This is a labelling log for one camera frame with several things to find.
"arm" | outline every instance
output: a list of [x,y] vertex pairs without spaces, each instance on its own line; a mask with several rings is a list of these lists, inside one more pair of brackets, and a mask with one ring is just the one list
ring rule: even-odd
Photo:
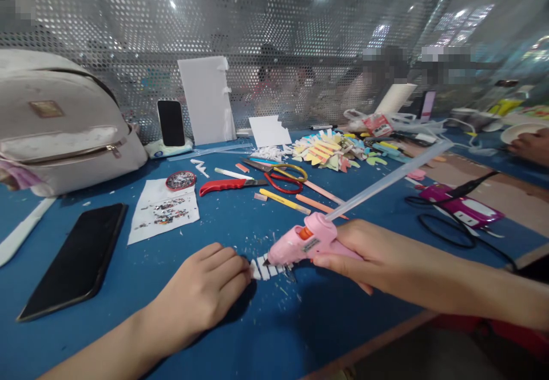
[[147,307],[40,379],[138,379],[225,317],[251,281],[248,268],[231,247],[203,248]]
[[365,261],[317,256],[315,265],[441,313],[474,315],[549,330],[549,286],[461,259],[362,220],[338,240]]

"pink hot glue gun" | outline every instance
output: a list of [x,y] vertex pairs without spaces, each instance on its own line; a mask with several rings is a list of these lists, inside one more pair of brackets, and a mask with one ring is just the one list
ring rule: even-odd
[[331,220],[366,201],[371,196],[402,179],[406,174],[421,167],[432,158],[445,152],[453,143],[441,141],[429,147],[427,151],[398,167],[376,183],[366,187],[327,216],[313,213],[305,217],[305,227],[293,226],[270,248],[266,264],[288,265],[303,259],[314,258],[319,253],[333,253],[364,260],[354,251],[349,250],[337,241],[337,229]]
[[336,239],[336,226],[324,214],[305,217],[305,227],[293,226],[269,250],[266,264],[288,265],[312,259],[320,253],[339,254],[364,260]]

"hand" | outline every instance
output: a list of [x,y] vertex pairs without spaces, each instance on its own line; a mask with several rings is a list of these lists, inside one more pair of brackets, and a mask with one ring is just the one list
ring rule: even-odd
[[337,229],[337,239],[365,261],[339,255],[317,255],[316,266],[410,303],[442,313],[463,313],[460,293],[474,285],[476,269],[485,267],[448,254],[364,220]]
[[509,151],[526,160],[549,167],[549,128],[538,130],[535,134],[519,134],[519,138],[511,142]]
[[251,281],[249,263],[232,247],[206,246],[181,265],[141,310],[149,350],[163,358],[215,327]]

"red scissors handle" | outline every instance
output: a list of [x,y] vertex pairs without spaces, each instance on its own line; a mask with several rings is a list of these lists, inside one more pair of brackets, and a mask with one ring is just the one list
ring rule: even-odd
[[200,188],[199,195],[202,197],[204,194],[210,193],[210,191],[220,191],[227,189],[242,189],[246,179],[235,180],[216,180],[204,184]]
[[[264,173],[264,174],[265,174],[265,178],[270,183],[270,185],[273,186],[276,190],[280,191],[281,193],[298,194],[298,193],[301,193],[303,191],[303,184],[301,182],[297,181],[297,180],[291,179],[291,178],[286,177],[286,176],[281,176],[281,175],[278,175],[278,174],[270,174],[270,175],[269,175],[269,173]],[[295,184],[296,186],[299,186],[299,188],[296,189],[296,190],[283,189],[282,187],[277,186],[275,184],[275,182],[273,182],[273,179],[282,180],[286,183]]]

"scissors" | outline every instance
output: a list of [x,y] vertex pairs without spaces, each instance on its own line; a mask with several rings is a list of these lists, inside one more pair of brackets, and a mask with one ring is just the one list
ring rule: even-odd
[[[263,171],[263,174],[265,175],[265,178],[267,179],[267,181],[276,190],[278,190],[282,193],[298,194],[298,193],[302,192],[303,183],[307,181],[307,172],[305,170],[303,170],[302,168],[297,167],[295,165],[289,165],[289,164],[286,164],[286,163],[281,163],[281,164],[273,164],[273,165],[267,166],[267,165],[261,164],[259,162],[251,161],[251,160],[248,160],[248,159],[242,159],[242,161],[244,163],[246,163],[247,165],[249,165],[249,166],[255,167],[256,169]],[[283,168],[286,168],[286,167],[289,168],[289,169],[298,171],[299,173],[301,173],[302,177],[295,177],[292,174],[287,173],[286,171],[283,170]],[[284,176],[286,176],[286,177],[275,174],[275,173],[271,174],[270,171],[272,171],[272,170],[278,171],[279,173],[284,174]],[[275,184],[275,182],[273,182],[273,179],[282,180],[282,181],[285,181],[285,182],[288,182],[288,183],[295,184],[296,186],[299,186],[299,188],[296,189],[296,190],[283,189],[282,187],[277,186]]]

